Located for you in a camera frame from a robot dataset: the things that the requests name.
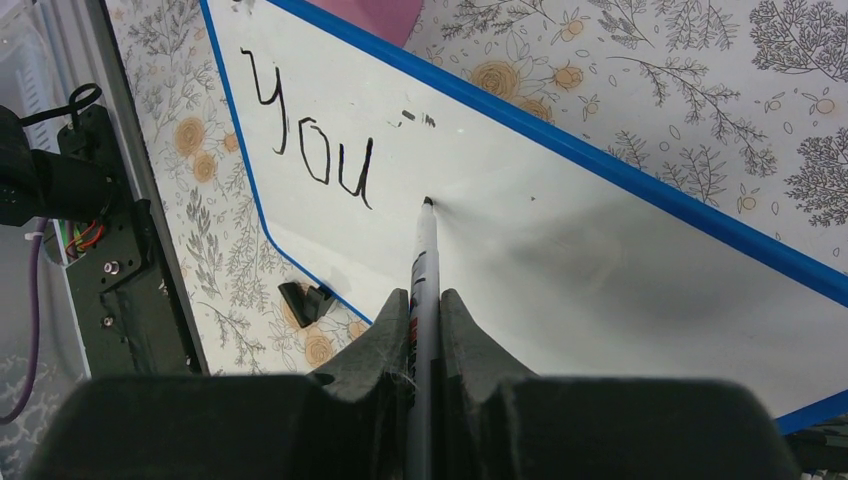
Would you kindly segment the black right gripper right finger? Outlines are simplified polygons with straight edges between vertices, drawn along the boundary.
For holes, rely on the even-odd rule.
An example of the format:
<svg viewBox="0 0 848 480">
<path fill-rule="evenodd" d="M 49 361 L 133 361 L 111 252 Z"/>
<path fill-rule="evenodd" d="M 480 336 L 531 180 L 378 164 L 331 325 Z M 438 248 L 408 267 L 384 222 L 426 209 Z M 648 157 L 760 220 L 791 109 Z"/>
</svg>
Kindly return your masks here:
<svg viewBox="0 0 848 480">
<path fill-rule="evenodd" d="M 440 304 L 441 479 L 796 479 L 746 388 L 721 380 L 542 376 Z"/>
</svg>

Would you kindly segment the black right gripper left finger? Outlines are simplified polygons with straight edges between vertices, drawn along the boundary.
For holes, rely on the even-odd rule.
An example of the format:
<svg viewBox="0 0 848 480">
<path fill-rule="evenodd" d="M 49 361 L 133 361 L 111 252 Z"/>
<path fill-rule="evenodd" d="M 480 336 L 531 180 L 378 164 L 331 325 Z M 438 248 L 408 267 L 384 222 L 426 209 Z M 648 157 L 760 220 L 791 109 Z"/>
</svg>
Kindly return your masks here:
<svg viewBox="0 0 848 480">
<path fill-rule="evenodd" d="M 128 376 L 85 383 L 30 479 L 400 479 L 408 294 L 308 374 Z"/>
</svg>

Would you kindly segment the silver black marker pen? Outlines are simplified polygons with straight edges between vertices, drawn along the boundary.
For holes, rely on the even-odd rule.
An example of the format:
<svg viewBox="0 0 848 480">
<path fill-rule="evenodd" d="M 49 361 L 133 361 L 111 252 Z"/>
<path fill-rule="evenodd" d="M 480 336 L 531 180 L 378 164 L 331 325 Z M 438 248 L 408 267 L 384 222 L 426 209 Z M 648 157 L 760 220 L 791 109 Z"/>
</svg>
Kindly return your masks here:
<svg viewBox="0 0 848 480">
<path fill-rule="evenodd" d="M 439 254 L 434 201 L 424 199 L 411 267 L 408 374 L 414 381 L 407 414 L 406 479 L 432 477 L 432 362 L 438 354 Z"/>
</svg>

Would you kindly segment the blue framed whiteboard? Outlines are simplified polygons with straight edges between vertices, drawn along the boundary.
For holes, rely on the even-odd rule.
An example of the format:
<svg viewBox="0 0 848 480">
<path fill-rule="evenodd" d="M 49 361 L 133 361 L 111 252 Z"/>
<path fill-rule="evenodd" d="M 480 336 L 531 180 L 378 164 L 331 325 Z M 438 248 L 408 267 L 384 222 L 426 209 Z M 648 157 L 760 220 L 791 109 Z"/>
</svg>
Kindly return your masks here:
<svg viewBox="0 0 848 480">
<path fill-rule="evenodd" d="M 265 236 L 373 319 L 425 198 L 440 279 L 540 374 L 720 378 L 847 410 L 847 279 L 304 1 L 201 5 Z"/>
</svg>

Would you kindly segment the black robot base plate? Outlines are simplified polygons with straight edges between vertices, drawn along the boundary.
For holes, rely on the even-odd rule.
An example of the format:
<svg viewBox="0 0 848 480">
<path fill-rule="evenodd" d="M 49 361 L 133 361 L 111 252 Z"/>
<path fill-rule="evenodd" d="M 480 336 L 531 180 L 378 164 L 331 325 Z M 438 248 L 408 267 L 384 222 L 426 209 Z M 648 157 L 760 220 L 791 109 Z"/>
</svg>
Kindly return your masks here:
<svg viewBox="0 0 848 480">
<path fill-rule="evenodd" d="M 89 376 L 201 373 L 151 203 L 133 196 L 107 109 L 87 107 L 58 140 L 104 171 L 110 201 L 65 269 Z"/>
</svg>

